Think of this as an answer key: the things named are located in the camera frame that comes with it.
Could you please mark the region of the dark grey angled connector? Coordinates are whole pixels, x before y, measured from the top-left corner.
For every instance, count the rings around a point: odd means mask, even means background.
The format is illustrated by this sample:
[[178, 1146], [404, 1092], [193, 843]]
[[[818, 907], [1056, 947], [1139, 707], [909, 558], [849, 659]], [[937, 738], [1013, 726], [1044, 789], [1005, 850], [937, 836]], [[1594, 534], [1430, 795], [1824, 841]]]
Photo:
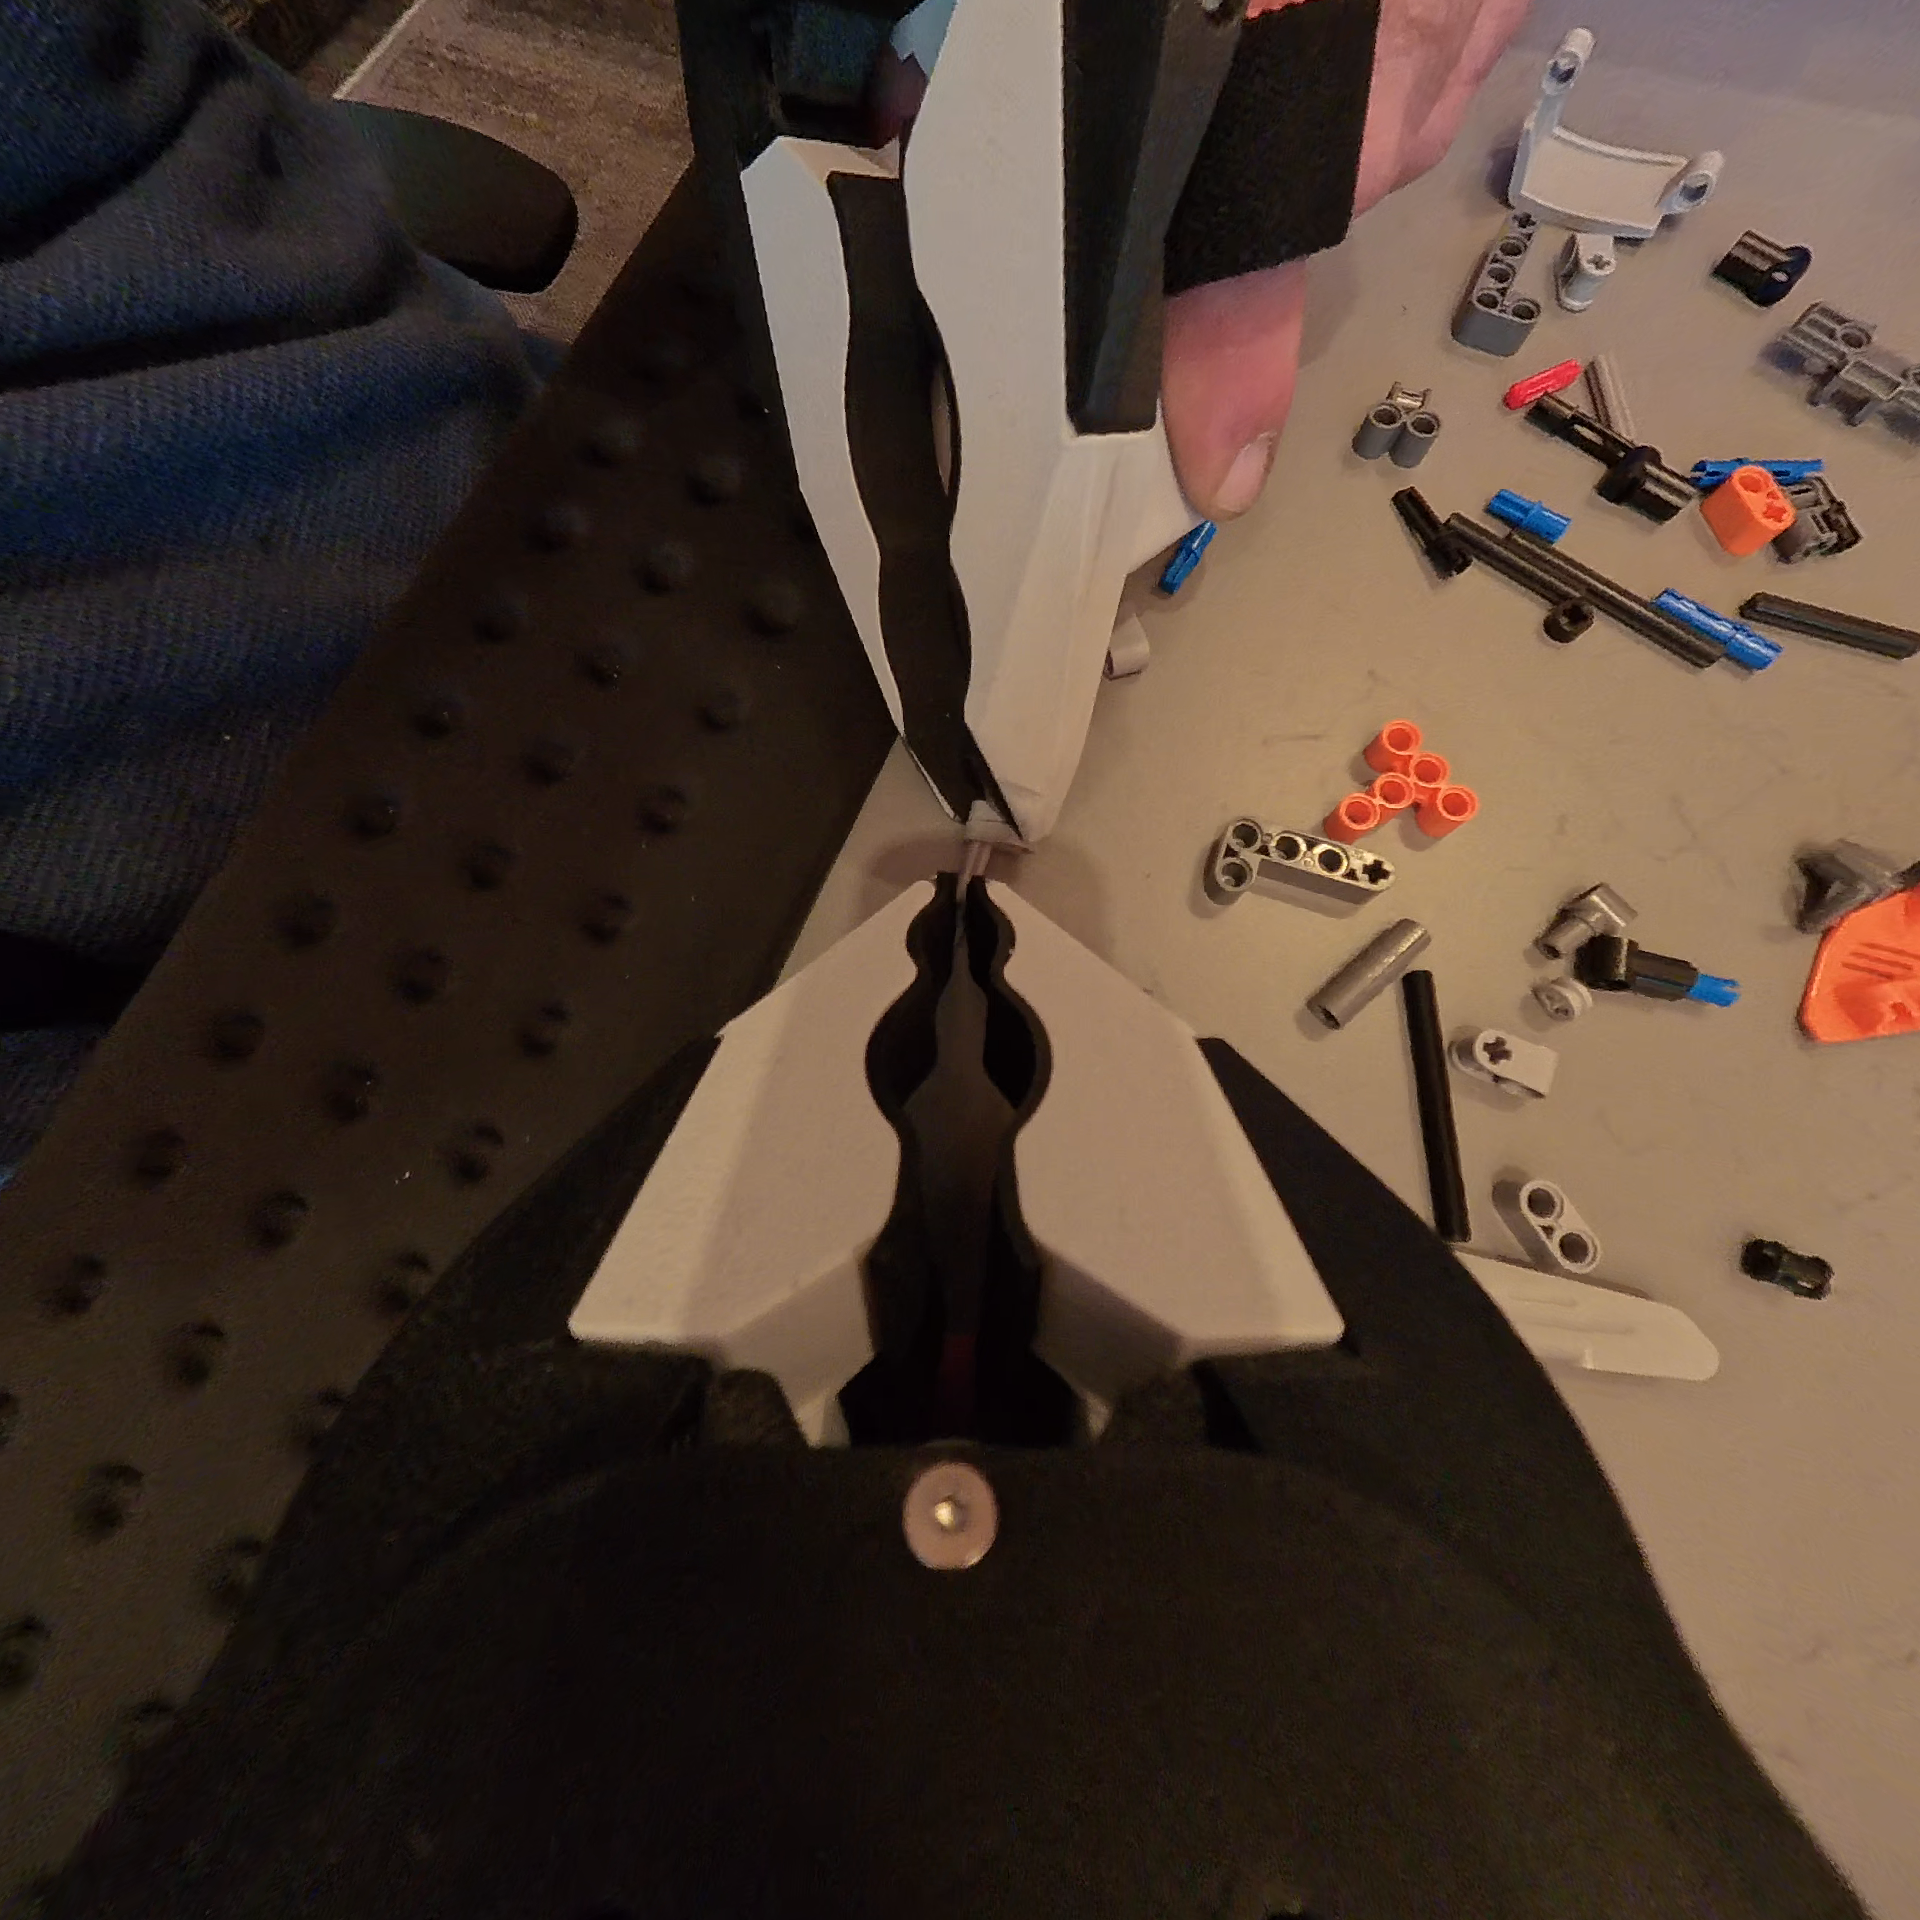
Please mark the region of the dark grey angled connector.
[[1918, 859], [1899, 865], [1852, 838], [1798, 847], [1793, 865], [1801, 884], [1793, 924], [1811, 934], [1918, 882]]

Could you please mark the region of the grey angled pin connector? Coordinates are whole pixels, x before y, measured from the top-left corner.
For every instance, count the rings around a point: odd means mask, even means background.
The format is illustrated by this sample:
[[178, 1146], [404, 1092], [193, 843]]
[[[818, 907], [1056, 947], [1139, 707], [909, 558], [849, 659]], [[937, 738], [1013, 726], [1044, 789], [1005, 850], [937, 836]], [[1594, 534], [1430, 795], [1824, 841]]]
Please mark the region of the grey angled pin connector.
[[1536, 954], [1565, 962], [1590, 940], [1622, 938], [1640, 909], [1609, 882], [1595, 882], [1563, 900], [1533, 942]]

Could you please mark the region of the orange flat panel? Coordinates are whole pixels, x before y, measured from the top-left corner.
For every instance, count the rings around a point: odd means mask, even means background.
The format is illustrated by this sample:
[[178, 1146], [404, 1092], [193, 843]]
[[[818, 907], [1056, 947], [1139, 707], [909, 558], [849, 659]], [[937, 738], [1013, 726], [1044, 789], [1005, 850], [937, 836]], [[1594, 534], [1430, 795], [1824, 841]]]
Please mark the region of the orange flat panel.
[[1918, 886], [1866, 902], [1819, 940], [1796, 1010], [1821, 1044], [1918, 1030]]

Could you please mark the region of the dark grey pin block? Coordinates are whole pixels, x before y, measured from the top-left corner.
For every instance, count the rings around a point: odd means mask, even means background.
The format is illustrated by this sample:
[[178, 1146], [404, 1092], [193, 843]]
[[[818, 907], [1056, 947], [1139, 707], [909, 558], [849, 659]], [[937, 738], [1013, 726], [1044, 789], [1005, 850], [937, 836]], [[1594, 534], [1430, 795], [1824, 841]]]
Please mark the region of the dark grey pin block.
[[1805, 474], [1780, 482], [1793, 506], [1793, 521], [1771, 540], [1784, 565], [1836, 558], [1860, 543], [1857, 521], [1824, 474]]

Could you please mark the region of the dark grey double cross block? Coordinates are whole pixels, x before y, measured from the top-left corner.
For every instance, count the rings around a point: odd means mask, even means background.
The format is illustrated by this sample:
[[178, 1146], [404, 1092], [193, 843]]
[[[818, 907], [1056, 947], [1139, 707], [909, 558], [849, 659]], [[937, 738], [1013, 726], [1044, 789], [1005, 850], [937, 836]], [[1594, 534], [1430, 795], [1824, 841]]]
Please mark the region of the dark grey double cross block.
[[1918, 356], [1880, 343], [1872, 322], [1814, 302], [1768, 353], [1780, 367], [1811, 379], [1811, 405], [1830, 407], [1848, 425], [1880, 419], [1916, 435]]

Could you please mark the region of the dark grey L-shaped beam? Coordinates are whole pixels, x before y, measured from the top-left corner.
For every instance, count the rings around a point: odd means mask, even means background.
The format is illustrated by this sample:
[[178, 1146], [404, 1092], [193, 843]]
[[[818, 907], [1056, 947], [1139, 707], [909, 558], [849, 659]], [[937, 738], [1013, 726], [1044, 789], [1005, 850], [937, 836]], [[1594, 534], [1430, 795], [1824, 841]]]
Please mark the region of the dark grey L-shaped beam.
[[1230, 821], [1203, 868], [1206, 895], [1219, 906], [1244, 895], [1364, 906], [1387, 893], [1397, 879], [1400, 871], [1386, 854], [1254, 818]]

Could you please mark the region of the dark grey tube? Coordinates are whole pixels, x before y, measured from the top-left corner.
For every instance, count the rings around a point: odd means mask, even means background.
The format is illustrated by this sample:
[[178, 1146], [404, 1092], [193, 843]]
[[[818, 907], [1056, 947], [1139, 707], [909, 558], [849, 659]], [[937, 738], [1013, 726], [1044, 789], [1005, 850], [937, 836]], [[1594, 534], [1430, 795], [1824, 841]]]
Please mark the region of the dark grey tube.
[[1414, 918], [1400, 918], [1358, 948], [1306, 1001], [1325, 1029], [1349, 1027], [1384, 991], [1394, 988], [1430, 947], [1430, 932]]

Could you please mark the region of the black dimpled pad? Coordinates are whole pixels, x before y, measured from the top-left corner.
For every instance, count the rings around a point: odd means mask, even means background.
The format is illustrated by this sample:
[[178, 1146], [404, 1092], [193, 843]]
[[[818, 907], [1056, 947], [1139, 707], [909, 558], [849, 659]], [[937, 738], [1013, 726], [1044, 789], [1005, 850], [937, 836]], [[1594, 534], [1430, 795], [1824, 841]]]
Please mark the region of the black dimpled pad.
[[686, 175], [5, 1189], [5, 1906], [393, 1325], [773, 983], [894, 738]]

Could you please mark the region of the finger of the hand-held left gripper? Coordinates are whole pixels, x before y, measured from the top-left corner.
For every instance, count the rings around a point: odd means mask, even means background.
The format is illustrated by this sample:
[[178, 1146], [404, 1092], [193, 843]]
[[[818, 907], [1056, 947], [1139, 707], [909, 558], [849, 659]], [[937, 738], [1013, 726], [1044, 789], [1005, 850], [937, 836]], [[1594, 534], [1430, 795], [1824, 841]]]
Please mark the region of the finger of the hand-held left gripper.
[[1066, 325], [1042, 297], [1066, 270], [1041, 263], [1041, 214], [1016, 214], [1016, 263], [988, 266], [988, 217], [1013, 211], [1020, 162], [1041, 135], [1018, 108], [988, 108], [988, 186], [963, 187], [963, 100], [979, 105], [985, 38], [954, 37], [963, 78], [928, 85], [902, 149], [902, 195], [918, 291], [946, 356], [958, 479], [950, 563], [971, 634], [966, 722], [1002, 811], [1024, 841], [1059, 821], [1104, 676], [1120, 594], [1133, 569], [1188, 525], [1162, 398], [1146, 427], [1080, 435], [1066, 415]]
[[954, 385], [898, 143], [777, 138], [740, 178], [793, 467], [888, 714], [954, 818], [992, 817], [954, 569]]

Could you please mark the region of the short black axle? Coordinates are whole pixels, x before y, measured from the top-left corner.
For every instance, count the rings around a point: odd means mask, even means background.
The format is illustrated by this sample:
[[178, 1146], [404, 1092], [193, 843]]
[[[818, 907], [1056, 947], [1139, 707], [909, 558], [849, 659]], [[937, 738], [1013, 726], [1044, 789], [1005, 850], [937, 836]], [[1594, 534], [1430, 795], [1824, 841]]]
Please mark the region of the short black axle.
[[1796, 601], [1777, 591], [1748, 594], [1739, 605], [1739, 617], [1891, 660], [1916, 659], [1920, 646], [1918, 630], [1859, 613]]

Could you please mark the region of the light grey wing panel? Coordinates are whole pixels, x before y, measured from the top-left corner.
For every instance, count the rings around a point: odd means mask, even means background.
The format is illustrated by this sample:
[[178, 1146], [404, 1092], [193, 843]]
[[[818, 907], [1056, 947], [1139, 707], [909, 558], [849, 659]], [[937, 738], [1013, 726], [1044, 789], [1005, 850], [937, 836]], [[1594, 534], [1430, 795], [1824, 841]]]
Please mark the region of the light grey wing panel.
[[1680, 1383], [1716, 1378], [1716, 1347], [1667, 1303], [1466, 1251], [1456, 1261], [1541, 1362]]

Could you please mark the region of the light grey curved panel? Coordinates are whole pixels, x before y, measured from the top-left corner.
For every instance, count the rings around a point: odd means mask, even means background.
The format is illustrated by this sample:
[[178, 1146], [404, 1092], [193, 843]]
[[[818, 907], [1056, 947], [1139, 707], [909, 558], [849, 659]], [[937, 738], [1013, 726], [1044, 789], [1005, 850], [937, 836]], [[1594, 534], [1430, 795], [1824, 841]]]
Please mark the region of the light grey curved panel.
[[1555, 47], [1520, 130], [1505, 201], [1538, 225], [1649, 241], [1714, 195], [1723, 156], [1625, 149], [1572, 132], [1563, 108], [1594, 55], [1594, 33], [1572, 27]]

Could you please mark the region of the orange two-hole block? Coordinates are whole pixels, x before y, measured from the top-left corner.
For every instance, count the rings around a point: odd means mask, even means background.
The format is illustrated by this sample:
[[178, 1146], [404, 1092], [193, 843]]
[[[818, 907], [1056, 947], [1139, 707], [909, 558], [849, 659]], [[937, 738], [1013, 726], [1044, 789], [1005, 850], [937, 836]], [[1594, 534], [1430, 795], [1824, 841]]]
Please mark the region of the orange two-hole block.
[[1747, 561], [1758, 556], [1793, 521], [1780, 479], [1762, 465], [1738, 465], [1698, 501], [1718, 548]]

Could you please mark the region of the light grey cross connector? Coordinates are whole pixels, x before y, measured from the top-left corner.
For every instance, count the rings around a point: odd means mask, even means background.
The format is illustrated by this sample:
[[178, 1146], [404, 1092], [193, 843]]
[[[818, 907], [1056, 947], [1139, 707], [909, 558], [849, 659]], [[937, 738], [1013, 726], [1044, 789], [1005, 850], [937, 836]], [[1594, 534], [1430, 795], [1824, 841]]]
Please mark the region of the light grey cross connector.
[[1460, 1071], [1523, 1097], [1548, 1097], [1560, 1068], [1553, 1046], [1497, 1027], [1456, 1035], [1446, 1053]]

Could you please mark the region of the orange connector cluster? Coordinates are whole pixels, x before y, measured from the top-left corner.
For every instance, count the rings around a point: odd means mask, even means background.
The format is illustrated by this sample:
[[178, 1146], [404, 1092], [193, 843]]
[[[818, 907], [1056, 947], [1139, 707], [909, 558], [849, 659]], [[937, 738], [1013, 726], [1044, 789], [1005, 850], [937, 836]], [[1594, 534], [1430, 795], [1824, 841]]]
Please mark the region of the orange connector cluster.
[[1362, 779], [1339, 798], [1320, 830], [1339, 845], [1392, 823], [1424, 841], [1443, 841], [1482, 813], [1480, 794], [1456, 779], [1446, 755], [1409, 718], [1389, 718], [1360, 750]]

